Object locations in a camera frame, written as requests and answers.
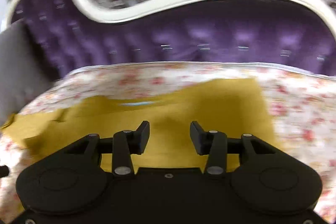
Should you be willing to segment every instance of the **black plastic base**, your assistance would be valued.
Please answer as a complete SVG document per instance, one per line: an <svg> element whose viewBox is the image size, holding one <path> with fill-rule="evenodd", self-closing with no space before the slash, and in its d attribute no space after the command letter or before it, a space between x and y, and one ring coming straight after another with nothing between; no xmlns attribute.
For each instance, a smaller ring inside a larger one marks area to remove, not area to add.
<svg viewBox="0 0 336 224"><path fill-rule="evenodd" d="M135 178L128 180L106 175L107 189L91 208L62 217L27 210L13 224L23 224L26 219L36 224L325 223L312 211L279 217L249 209L230 187L231 173L221 180L208 179L198 168L140 168Z"/></svg>

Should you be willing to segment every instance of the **screw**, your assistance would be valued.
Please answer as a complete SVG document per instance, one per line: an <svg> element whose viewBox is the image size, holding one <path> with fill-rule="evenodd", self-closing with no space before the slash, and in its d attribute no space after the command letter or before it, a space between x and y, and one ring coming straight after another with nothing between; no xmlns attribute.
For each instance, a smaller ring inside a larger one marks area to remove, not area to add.
<svg viewBox="0 0 336 224"><path fill-rule="evenodd" d="M115 168L114 172L117 174L117 175L128 175L131 173L131 169L130 167L127 167L127 166L119 166L117 168Z"/></svg>
<svg viewBox="0 0 336 224"><path fill-rule="evenodd" d="M220 166L210 166L207 168L207 172L210 175L220 175L224 172L224 169Z"/></svg>

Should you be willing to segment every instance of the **metal rivet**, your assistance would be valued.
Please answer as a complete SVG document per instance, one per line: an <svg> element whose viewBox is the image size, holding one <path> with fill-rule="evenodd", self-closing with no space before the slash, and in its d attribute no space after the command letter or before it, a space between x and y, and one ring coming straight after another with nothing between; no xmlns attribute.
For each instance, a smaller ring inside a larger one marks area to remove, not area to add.
<svg viewBox="0 0 336 224"><path fill-rule="evenodd" d="M25 221L25 224L36 224L36 223L35 223L35 221L32 220L32 219L27 219L27 220Z"/></svg>
<svg viewBox="0 0 336 224"><path fill-rule="evenodd" d="M114 172L117 174L117 175L128 175L131 173L131 169L130 167L127 167L127 166L120 166L120 167L117 167L115 168Z"/></svg>
<svg viewBox="0 0 336 224"><path fill-rule="evenodd" d="M210 174L210 175L220 175L224 172L224 169L220 166L210 166L208 169L207 169L207 172Z"/></svg>

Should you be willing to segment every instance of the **tufted button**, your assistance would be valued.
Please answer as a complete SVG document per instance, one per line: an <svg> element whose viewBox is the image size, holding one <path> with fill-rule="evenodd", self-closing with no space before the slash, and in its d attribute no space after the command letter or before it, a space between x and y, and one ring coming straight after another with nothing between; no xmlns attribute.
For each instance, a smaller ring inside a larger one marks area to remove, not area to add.
<svg viewBox="0 0 336 224"><path fill-rule="evenodd" d="M73 30L78 30L79 29L79 25L78 25L78 23L76 21L69 22L68 26L70 26L71 29L73 29Z"/></svg>
<svg viewBox="0 0 336 224"><path fill-rule="evenodd" d="M323 55L319 55L316 59L319 61L324 61L325 57Z"/></svg>
<svg viewBox="0 0 336 224"><path fill-rule="evenodd" d="M289 50L281 50L280 56L286 56L289 57L291 55L292 51Z"/></svg>
<svg viewBox="0 0 336 224"><path fill-rule="evenodd" d="M45 13L40 13L39 14L39 20L46 20L47 19L47 16Z"/></svg>
<svg viewBox="0 0 336 224"><path fill-rule="evenodd" d="M63 9L65 6L63 0L54 0L54 3L56 5L56 9Z"/></svg>
<svg viewBox="0 0 336 224"><path fill-rule="evenodd" d="M249 47L247 46L238 46L238 51L241 51L241 52L248 52L249 51Z"/></svg>
<svg viewBox="0 0 336 224"><path fill-rule="evenodd" d="M210 50L210 44L199 44L197 45L199 50Z"/></svg>
<svg viewBox="0 0 336 224"><path fill-rule="evenodd" d="M46 41L45 38L41 38L37 42L38 42L38 44L41 45L42 48L44 48L44 49L49 48L49 45L48 45L48 43L47 43L47 41Z"/></svg>
<svg viewBox="0 0 336 224"><path fill-rule="evenodd" d="M163 50L172 50L173 48L171 47L171 45L160 45L161 49Z"/></svg>

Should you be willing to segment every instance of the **black robotic gripper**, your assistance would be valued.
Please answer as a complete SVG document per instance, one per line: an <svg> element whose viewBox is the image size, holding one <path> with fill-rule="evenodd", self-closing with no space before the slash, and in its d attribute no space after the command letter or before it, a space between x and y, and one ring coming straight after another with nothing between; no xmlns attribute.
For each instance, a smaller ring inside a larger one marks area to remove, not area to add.
<svg viewBox="0 0 336 224"><path fill-rule="evenodd" d="M240 139L190 125L199 168L139 168L149 122L100 139L89 134L23 170L16 182L25 208L12 224L234 223L322 224L313 209L322 192L319 175L251 134ZM112 153L112 173L100 168ZM240 166L226 171L227 154Z"/></svg>

